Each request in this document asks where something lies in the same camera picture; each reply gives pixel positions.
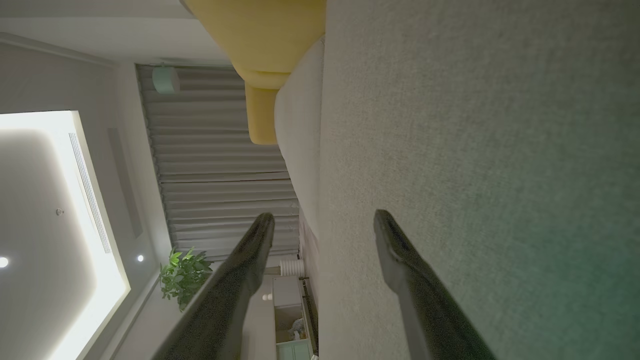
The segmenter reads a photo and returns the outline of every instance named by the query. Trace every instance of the gray curtain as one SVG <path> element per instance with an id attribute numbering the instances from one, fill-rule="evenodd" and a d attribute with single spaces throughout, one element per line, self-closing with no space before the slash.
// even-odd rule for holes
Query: gray curtain
<path id="1" fill-rule="evenodd" d="M 223 260 L 268 211 L 271 253 L 298 253 L 298 200 L 278 146 L 249 139 L 244 81 L 233 68 L 178 69 L 180 92 L 162 95 L 152 69 L 138 77 L 173 246 Z"/>

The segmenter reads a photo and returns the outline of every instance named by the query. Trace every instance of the yellow chair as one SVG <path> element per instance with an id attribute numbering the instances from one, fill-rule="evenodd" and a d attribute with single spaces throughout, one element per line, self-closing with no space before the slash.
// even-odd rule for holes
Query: yellow chair
<path id="1" fill-rule="evenodd" d="M 307 49 L 324 35 L 326 0 L 185 0 L 244 79 L 251 141 L 276 143 L 273 106 Z"/>

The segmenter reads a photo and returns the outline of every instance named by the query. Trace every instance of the sofa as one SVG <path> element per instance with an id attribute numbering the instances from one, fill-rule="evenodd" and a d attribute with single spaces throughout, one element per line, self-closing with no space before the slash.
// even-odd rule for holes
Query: sofa
<path id="1" fill-rule="evenodd" d="M 324 38 L 273 112 L 319 242 L 323 359 L 408 358 L 378 208 L 496 358 L 637 359 L 637 14 L 621 1 L 327 2 Z"/>

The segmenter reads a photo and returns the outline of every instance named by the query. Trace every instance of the cove lighting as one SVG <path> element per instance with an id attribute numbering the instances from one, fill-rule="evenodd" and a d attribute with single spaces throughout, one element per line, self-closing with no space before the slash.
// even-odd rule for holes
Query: cove lighting
<path id="1" fill-rule="evenodd" d="M 46 134 L 65 176 L 75 209 L 68 213 L 77 215 L 87 245 L 86 257 L 91 260 L 97 285 L 84 308 L 79 309 L 75 322 L 51 349 L 48 359 L 81 359 L 130 287 L 102 205 L 80 118 L 76 111 L 0 115 L 0 131 L 7 129 L 28 129 Z M 0 266 L 2 259 L 8 264 L 6 258 L 0 258 Z"/>

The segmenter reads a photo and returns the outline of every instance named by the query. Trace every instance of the gray fabric surface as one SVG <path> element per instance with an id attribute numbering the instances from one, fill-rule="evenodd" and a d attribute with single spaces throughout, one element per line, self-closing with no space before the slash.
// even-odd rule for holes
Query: gray fabric surface
<path id="1" fill-rule="evenodd" d="M 639 14 L 328 1 L 323 360 L 408 358 L 376 208 L 499 359 L 640 357 Z"/>
<path id="2" fill-rule="evenodd" d="M 263 212 L 270 254 L 297 254 L 298 200 L 277 145 L 249 139 L 244 80 L 232 67 L 178 68 L 180 92 L 159 94 L 138 65 L 149 143 L 172 245 L 224 260 Z"/>
<path id="3" fill-rule="evenodd" d="M 278 91 L 274 114 L 278 146 L 300 208 L 316 234 L 323 59 L 324 37 L 309 48 Z"/>

